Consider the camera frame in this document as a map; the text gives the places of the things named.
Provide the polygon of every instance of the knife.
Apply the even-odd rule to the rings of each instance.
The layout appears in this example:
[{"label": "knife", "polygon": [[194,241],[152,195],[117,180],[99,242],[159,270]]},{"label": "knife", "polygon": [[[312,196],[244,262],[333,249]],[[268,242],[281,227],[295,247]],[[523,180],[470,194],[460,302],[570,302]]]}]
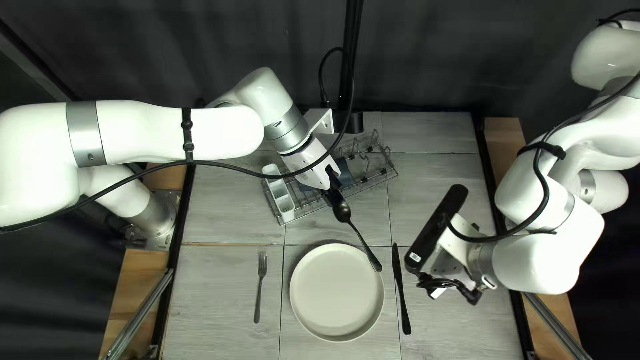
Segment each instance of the knife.
[{"label": "knife", "polygon": [[411,334],[411,323],[409,322],[409,314],[406,312],[406,304],[404,303],[404,289],[402,285],[402,270],[400,269],[400,255],[398,255],[398,245],[393,243],[391,248],[391,265],[394,268],[394,277],[398,285],[398,293],[400,294],[400,313],[402,316],[402,332],[405,335]]}]

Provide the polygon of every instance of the gray wooden tabletop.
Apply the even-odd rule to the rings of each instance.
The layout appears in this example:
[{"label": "gray wooden tabletop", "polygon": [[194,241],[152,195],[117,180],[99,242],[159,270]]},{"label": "gray wooden tabletop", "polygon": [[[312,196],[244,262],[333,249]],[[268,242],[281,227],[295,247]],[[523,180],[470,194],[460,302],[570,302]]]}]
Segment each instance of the gray wooden tabletop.
[{"label": "gray wooden tabletop", "polygon": [[[374,328],[347,343],[319,340],[300,325],[289,302],[289,278],[302,255],[320,241],[359,245],[348,225],[324,208],[279,226],[260,179],[198,167],[173,285],[165,359],[522,358],[506,290],[486,292],[475,307],[455,290],[431,300],[415,287],[415,277],[404,272],[412,334],[404,335],[398,322],[391,244],[396,242],[403,256],[452,184],[469,189],[461,215],[483,233],[495,233],[470,115],[365,113],[365,134],[373,129],[392,149],[399,176],[347,202],[354,224],[384,267],[385,304]],[[334,136],[320,140],[329,145]],[[352,138],[346,135],[342,143]],[[225,162],[258,171],[268,163],[284,168],[265,146]],[[260,250],[268,253],[268,272],[260,323],[255,324]]]}]

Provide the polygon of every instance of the barcode label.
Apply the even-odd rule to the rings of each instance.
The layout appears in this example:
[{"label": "barcode label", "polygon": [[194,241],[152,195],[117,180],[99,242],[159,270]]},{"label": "barcode label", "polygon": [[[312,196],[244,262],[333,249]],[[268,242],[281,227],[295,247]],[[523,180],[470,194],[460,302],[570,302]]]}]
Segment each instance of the barcode label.
[{"label": "barcode label", "polygon": [[412,252],[409,254],[409,258],[412,258],[413,260],[415,260],[417,263],[420,262],[420,260],[422,260],[422,258],[420,256],[418,256],[416,253]]}]

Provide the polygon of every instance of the spoon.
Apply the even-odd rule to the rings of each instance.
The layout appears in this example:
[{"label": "spoon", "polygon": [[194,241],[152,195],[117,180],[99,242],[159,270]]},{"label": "spoon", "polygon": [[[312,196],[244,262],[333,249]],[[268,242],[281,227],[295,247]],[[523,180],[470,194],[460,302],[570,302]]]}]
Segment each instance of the spoon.
[{"label": "spoon", "polygon": [[355,225],[353,225],[353,223],[351,222],[351,208],[349,207],[349,204],[347,204],[346,201],[342,200],[340,201],[339,204],[337,204],[337,206],[333,206],[332,208],[333,208],[333,215],[335,215],[335,218],[339,222],[345,222],[349,224],[349,226],[351,226],[353,230],[355,230],[356,234],[360,238],[360,243],[362,243],[362,247],[364,248],[364,253],[367,254],[367,258],[369,258],[369,263],[371,264],[371,267],[373,267],[373,270],[377,272],[381,272],[382,264],[380,264],[380,262],[378,261],[378,258],[376,258],[373,252],[371,252],[371,249],[362,238],[360,231],[358,231]]}]

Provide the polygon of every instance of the plate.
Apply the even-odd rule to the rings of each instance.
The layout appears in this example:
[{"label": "plate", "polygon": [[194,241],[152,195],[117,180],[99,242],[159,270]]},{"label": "plate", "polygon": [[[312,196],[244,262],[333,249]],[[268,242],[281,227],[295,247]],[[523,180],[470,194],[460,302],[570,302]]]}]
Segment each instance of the plate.
[{"label": "plate", "polygon": [[291,275],[293,313],[311,334],[326,341],[350,341],[378,321],[385,290],[364,252],[343,243],[308,252]]}]

